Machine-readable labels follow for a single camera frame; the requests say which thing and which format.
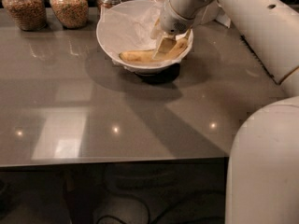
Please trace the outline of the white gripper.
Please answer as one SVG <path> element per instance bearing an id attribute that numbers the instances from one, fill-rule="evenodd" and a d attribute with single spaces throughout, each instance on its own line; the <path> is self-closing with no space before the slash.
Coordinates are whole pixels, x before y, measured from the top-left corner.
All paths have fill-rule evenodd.
<path id="1" fill-rule="evenodd" d="M 175 35 L 184 34 L 193 24 L 194 11 L 179 0 L 165 0 L 157 20 L 150 32 L 150 38 L 156 40 L 152 58 L 163 58 L 177 43 Z"/>

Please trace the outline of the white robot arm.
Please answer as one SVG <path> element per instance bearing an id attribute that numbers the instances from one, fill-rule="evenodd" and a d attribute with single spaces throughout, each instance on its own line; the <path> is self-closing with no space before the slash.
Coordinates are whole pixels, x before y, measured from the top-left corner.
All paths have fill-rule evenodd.
<path id="1" fill-rule="evenodd" d="M 157 28 L 183 34 L 212 1 L 260 62 L 256 90 L 285 95 L 250 115 L 235 135 L 225 224 L 299 224 L 299 14 L 280 0 L 166 0 Z"/>

